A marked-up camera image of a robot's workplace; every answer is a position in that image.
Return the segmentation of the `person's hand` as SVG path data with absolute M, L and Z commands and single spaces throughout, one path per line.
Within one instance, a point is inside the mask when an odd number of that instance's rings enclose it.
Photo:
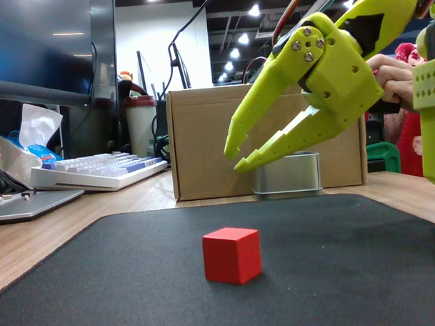
M 383 90 L 380 100 L 368 112 L 393 114 L 400 109 L 414 112 L 413 66 L 383 54 L 372 56 L 366 63 Z

